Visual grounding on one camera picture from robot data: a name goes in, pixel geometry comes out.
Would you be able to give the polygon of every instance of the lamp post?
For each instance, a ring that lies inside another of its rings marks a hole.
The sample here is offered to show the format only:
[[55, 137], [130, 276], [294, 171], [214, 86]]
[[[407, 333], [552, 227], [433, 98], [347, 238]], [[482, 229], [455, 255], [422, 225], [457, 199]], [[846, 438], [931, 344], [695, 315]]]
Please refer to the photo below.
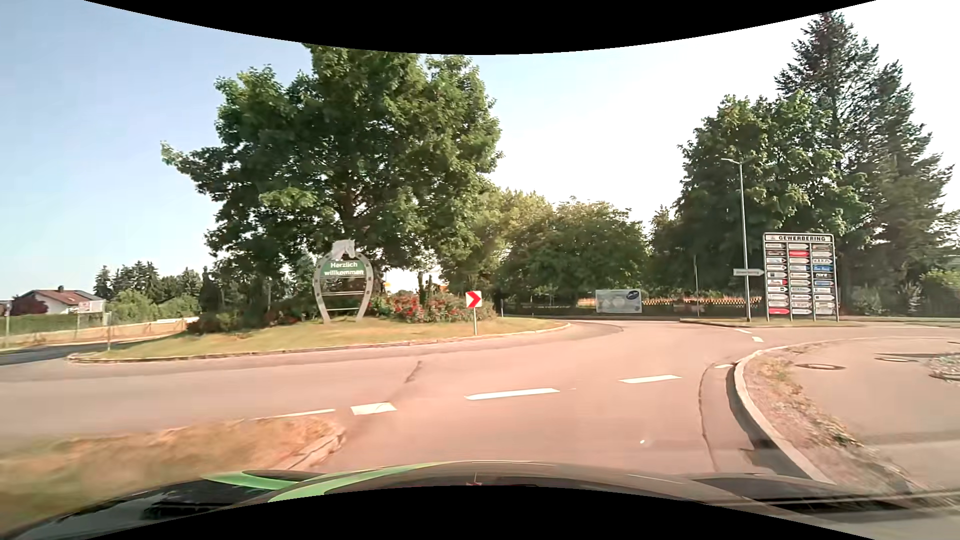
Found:
[[[743, 193], [743, 164], [749, 160], [736, 161], [731, 160], [730, 158], [721, 158], [723, 161], [729, 161], [730, 163], [736, 163], [740, 169], [740, 221], [743, 224], [743, 267], [750, 268], [750, 264], [747, 262], [747, 204], [744, 200], [745, 195]], [[744, 301], [747, 303], [747, 322], [751, 322], [751, 313], [750, 313], [750, 276], [743, 277], [743, 292], [744, 292]]]

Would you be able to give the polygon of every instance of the road edge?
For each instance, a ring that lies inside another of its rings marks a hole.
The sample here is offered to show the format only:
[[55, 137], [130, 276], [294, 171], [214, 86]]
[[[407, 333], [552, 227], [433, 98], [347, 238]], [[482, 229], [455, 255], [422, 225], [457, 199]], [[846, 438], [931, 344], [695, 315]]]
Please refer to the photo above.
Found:
[[706, 325], [712, 327], [724, 327], [724, 328], [755, 328], [755, 329], [767, 329], [767, 328], [865, 328], [866, 325], [862, 323], [857, 323], [856, 321], [840, 321], [839, 323], [831, 323], [828, 326], [823, 325], [822, 327], [817, 326], [800, 326], [800, 325], [763, 325], [756, 326], [752, 325], [746, 321], [736, 322], [736, 321], [703, 321], [697, 319], [680, 319], [681, 323], [686, 323], [688, 325]]
[[385, 349], [388, 347], [415, 347], [418, 345], [436, 345], [438, 343], [452, 343], [457, 341], [474, 341], [479, 339], [510, 337], [513, 335], [522, 335], [525, 333], [547, 333], [550, 331], [566, 330], [571, 326], [572, 325], [570, 323], [564, 323], [558, 327], [542, 329], [542, 330], [512, 331], [508, 333], [491, 333], [487, 335], [467, 335], [462, 337], [442, 337], [437, 339], [388, 341], [385, 343], [357, 343], [355, 345], [334, 345], [330, 347], [314, 347], [310, 349], [293, 349], [293, 350], [281, 350], [281, 351], [259, 351], [255, 353], [211, 353], [208, 355], [152, 356], [147, 358], [114, 358], [110, 360], [83, 358], [81, 355], [83, 355], [84, 353], [72, 353], [70, 355], [67, 355], [66, 359], [69, 362], [78, 363], [78, 364], [117, 364], [117, 363], [177, 361], [177, 360], [203, 360], [203, 359], [211, 359], [211, 358], [239, 358], [239, 357], [246, 357], [246, 356], [295, 355], [295, 354], [302, 354], [302, 353], [323, 353], [327, 351], [347, 351], [347, 350], [355, 350], [355, 349]]
[[286, 459], [275, 465], [274, 469], [291, 470], [296, 468], [309, 471], [339, 451], [347, 440], [347, 429], [335, 422], [331, 422], [331, 424], [333, 425], [331, 434], [324, 435], [290, 454]]
[[750, 392], [747, 390], [747, 382], [746, 379], [744, 379], [743, 372], [750, 360], [772, 351], [796, 346], [797, 345], [781, 345], [779, 347], [771, 347], [770, 349], [761, 349], [759, 351], [754, 351], [753, 353], [734, 362], [733, 385], [736, 390], [736, 401], [746, 412], [746, 416], [753, 421], [760, 434], [762, 434], [762, 436], [771, 444], [773, 448], [780, 451], [787, 461], [800, 469], [810, 479], [823, 483], [836, 484], [836, 482], [825, 475], [823, 471], [821, 471], [816, 465], [813, 464], [813, 462], [809, 460], [809, 458], [807, 458], [802, 452], [800, 452], [800, 450], [797, 449], [797, 447], [793, 446], [790, 441], [788, 441], [783, 435], [780, 434], [779, 431], [777, 431], [776, 428], [774, 428], [773, 424], [767, 420], [767, 417], [764, 416], [756, 404], [754, 404], [754, 400], [750, 397]]

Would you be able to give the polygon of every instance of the sign post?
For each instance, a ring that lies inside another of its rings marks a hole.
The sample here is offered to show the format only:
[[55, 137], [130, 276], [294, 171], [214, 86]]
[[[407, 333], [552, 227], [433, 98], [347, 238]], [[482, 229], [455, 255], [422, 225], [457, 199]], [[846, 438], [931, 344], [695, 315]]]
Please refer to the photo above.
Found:
[[767, 320], [770, 315], [830, 315], [840, 321], [833, 234], [765, 233]]
[[477, 308], [483, 305], [483, 294], [478, 290], [467, 291], [467, 307], [473, 311], [473, 335], [477, 334]]

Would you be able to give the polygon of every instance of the shrub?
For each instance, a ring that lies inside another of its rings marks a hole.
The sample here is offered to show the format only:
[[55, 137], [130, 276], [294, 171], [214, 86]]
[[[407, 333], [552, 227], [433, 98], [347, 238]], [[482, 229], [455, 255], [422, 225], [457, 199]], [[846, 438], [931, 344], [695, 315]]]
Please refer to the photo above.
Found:
[[850, 295], [851, 308], [859, 315], [882, 315], [883, 300], [875, 287], [854, 287]]

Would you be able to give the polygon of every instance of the traffic sign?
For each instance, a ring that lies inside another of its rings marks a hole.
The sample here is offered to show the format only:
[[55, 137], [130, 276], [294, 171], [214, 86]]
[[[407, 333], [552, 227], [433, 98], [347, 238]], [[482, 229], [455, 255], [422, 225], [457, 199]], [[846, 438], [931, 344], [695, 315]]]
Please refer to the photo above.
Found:
[[478, 290], [467, 291], [467, 307], [481, 307], [483, 305], [483, 295]]
[[733, 274], [735, 276], [762, 276], [762, 268], [734, 268]]

